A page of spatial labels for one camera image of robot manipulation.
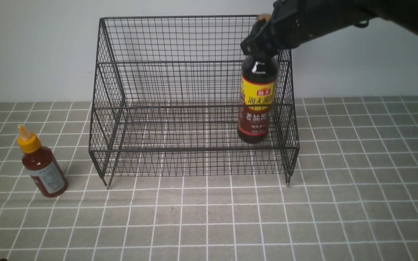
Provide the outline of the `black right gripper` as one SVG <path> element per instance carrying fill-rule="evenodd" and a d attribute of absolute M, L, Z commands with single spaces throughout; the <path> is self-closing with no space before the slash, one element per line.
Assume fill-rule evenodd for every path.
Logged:
<path fill-rule="evenodd" d="M 269 16 L 259 15 L 240 48 L 244 55 L 273 57 L 325 35 L 325 21 L 309 10 L 312 0 L 277 0 Z"/>

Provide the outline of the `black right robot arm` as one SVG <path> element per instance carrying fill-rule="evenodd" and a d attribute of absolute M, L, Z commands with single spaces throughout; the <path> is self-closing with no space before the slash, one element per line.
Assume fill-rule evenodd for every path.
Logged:
<path fill-rule="evenodd" d="M 273 6 L 242 40 L 244 55 L 272 57 L 349 26 L 366 28 L 374 18 L 418 35 L 418 0 L 277 0 Z"/>

